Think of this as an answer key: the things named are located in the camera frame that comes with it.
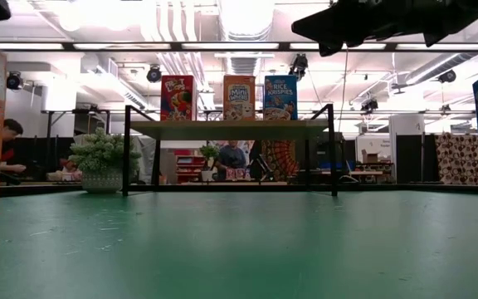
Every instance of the green table surface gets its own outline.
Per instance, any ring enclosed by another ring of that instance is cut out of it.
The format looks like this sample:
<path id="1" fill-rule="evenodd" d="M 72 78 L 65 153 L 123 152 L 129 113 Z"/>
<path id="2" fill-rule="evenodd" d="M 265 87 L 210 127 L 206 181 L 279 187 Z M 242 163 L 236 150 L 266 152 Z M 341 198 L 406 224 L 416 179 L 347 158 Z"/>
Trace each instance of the green table surface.
<path id="1" fill-rule="evenodd" d="M 478 195 L 0 199 L 5 298 L 478 298 Z"/>

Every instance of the person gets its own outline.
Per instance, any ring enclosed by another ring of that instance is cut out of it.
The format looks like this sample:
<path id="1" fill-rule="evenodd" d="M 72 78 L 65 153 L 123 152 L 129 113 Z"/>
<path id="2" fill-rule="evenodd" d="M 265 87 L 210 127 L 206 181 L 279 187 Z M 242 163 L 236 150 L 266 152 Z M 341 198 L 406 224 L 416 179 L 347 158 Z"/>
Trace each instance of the person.
<path id="1" fill-rule="evenodd" d="M 246 167 L 245 153 L 237 147 L 237 140 L 228 140 L 228 145 L 221 147 L 215 166 L 219 180 L 226 179 L 228 168 L 244 169 Z"/>
<path id="2" fill-rule="evenodd" d="M 23 127 L 22 125 L 20 125 L 20 123 L 11 119 L 6 119 L 5 121 L 3 121 L 0 164 L 1 171 L 20 174 L 27 168 L 20 164 L 7 165 L 7 162 L 14 156 L 14 148 L 12 147 L 12 141 L 15 140 L 16 137 L 21 134 L 23 134 Z"/>

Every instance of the green plant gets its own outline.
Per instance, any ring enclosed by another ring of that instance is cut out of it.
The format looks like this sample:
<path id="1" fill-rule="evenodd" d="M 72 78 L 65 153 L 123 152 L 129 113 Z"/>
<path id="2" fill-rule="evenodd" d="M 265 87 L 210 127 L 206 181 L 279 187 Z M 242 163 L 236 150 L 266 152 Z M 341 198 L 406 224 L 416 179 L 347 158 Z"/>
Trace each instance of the green plant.
<path id="1" fill-rule="evenodd" d="M 200 148 L 200 153 L 204 156 L 206 161 L 210 160 L 210 158 L 216 158 L 219 156 L 219 148 L 213 145 L 203 145 Z"/>
<path id="2" fill-rule="evenodd" d="M 122 170 L 124 138 L 122 135 L 107 135 L 99 128 L 95 134 L 84 136 L 84 144 L 71 146 L 73 155 L 70 161 L 79 165 L 83 172 L 101 173 L 110 169 Z M 138 159 L 141 154 L 134 151 L 134 144 L 130 142 L 130 169 L 138 168 Z"/>

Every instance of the person in red shirt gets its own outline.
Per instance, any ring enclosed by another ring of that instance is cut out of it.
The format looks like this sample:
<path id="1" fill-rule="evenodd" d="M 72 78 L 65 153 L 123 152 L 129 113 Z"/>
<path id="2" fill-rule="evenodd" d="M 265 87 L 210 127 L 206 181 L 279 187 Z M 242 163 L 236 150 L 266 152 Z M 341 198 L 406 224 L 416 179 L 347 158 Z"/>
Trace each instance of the person in red shirt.
<path id="1" fill-rule="evenodd" d="M 14 148 L 12 147 L 12 141 L 15 140 L 16 137 L 21 134 L 23 134 L 23 127 L 22 125 L 20 125 L 20 123 L 11 119 L 6 119 L 3 122 L 0 164 L 1 171 L 20 174 L 27 168 L 20 164 L 7 165 L 7 161 L 9 161 L 14 156 Z"/>

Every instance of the potted plant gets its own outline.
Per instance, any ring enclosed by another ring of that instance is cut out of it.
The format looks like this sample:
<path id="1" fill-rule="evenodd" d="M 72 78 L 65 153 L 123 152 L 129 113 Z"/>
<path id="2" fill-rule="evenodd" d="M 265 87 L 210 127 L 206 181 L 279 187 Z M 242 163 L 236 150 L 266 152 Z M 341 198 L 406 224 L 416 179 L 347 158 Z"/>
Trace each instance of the potted plant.
<path id="1" fill-rule="evenodd" d="M 219 148 L 213 145 L 203 145 L 200 148 L 200 153 L 204 156 L 204 168 L 202 169 L 202 181 L 213 181 L 213 165 L 209 166 L 210 159 L 216 159 L 219 155 Z"/>
<path id="2" fill-rule="evenodd" d="M 82 171 L 82 188 L 89 193 L 115 193 L 123 187 L 122 135 L 107 135 L 102 128 L 95 134 L 84 136 L 82 145 L 71 146 L 75 162 Z M 141 154 L 134 151 L 130 143 L 130 172 L 138 167 Z"/>

